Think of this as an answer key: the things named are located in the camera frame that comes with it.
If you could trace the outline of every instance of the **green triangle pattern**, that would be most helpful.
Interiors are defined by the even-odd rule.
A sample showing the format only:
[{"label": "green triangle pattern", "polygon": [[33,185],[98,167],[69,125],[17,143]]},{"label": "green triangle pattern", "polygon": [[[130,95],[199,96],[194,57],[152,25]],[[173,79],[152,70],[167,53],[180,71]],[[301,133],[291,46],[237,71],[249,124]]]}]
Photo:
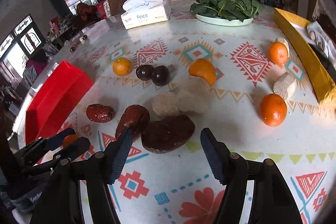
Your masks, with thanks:
[{"label": "green triangle pattern", "polygon": [[202,145],[200,144],[200,142],[188,141],[185,143],[185,145],[190,153],[195,153],[198,150],[202,149]]},{"label": "green triangle pattern", "polygon": [[289,155],[289,158],[292,160],[294,164],[297,164],[299,160],[301,159],[302,154],[296,154],[296,155]]},{"label": "green triangle pattern", "polygon": [[324,159],[326,158],[326,155],[327,155],[327,153],[320,153],[319,154],[319,157],[320,157],[321,161],[324,161]]},{"label": "green triangle pattern", "polygon": [[306,154],[306,158],[309,161],[309,163],[311,164],[311,162],[313,161],[313,159],[315,158],[316,154]]},{"label": "green triangle pattern", "polygon": [[247,160],[256,160],[263,154],[262,152],[246,152],[246,151],[242,151],[241,153]]},{"label": "green triangle pattern", "polygon": [[274,162],[277,164],[283,157],[284,154],[267,154]]}]

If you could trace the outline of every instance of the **spinach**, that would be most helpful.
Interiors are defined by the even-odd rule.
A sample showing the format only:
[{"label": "spinach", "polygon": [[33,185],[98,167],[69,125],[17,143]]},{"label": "spinach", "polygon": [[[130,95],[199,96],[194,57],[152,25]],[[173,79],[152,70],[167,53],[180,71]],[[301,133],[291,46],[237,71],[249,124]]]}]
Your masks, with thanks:
[{"label": "spinach", "polygon": [[195,0],[190,7],[192,15],[206,17],[220,17],[227,20],[245,19],[256,17],[263,10],[257,0]]}]

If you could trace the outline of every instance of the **plate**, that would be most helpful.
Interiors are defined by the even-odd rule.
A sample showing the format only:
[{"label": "plate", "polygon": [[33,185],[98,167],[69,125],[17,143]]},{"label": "plate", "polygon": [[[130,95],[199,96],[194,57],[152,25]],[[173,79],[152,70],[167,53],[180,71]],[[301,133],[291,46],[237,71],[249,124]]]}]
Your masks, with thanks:
[{"label": "plate", "polygon": [[210,23],[210,24],[214,24],[214,25],[221,25],[221,26],[244,26],[244,25],[248,25],[253,21],[253,18],[248,18],[248,19],[244,19],[243,22],[241,22],[238,19],[234,19],[234,20],[227,20],[227,19],[223,19],[223,18],[214,18],[214,17],[205,17],[205,16],[201,16],[201,15],[196,15],[197,19],[199,19],[200,21],[203,21],[205,23]]}]

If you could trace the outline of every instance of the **dark purple grape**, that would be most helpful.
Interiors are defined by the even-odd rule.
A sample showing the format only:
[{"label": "dark purple grape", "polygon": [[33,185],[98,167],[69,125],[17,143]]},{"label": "dark purple grape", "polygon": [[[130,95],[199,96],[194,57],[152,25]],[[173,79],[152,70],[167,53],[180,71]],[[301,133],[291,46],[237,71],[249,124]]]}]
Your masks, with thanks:
[{"label": "dark purple grape", "polygon": [[152,78],[154,67],[152,65],[141,65],[135,71],[136,76],[142,81],[148,81]]},{"label": "dark purple grape", "polygon": [[152,74],[152,81],[154,85],[164,86],[169,83],[169,70],[166,66],[158,66],[154,69]]}]

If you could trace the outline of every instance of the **metal bolt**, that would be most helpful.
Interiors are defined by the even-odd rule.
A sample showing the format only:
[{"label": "metal bolt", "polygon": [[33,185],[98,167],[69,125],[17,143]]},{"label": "metal bolt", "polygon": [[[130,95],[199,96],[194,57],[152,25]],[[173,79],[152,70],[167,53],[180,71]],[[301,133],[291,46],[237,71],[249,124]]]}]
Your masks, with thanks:
[{"label": "metal bolt", "polygon": [[236,159],[239,158],[239,154],[237,154],[236,152],[232,152],[232,153],[230,153],[230,158],[236,160]]},{"label": "metal bolt", "polygon": [[95,157],[96,157],[97,159],[101,159],[102,157],[104,157],[104,152],[97,152],[97,153],[95,154]]},{"label": "metal bolt", "polygon": [[267,165],[270,165],[270,166],[272,166],[274,164],[274,161],[271,160],[271,159],[266,159],[265,162],[266,162]]},{"label": "metal bolt", "polygon": [[69,163],[68,159],[62,159],[61,160],[61,165],[67,165]]}]

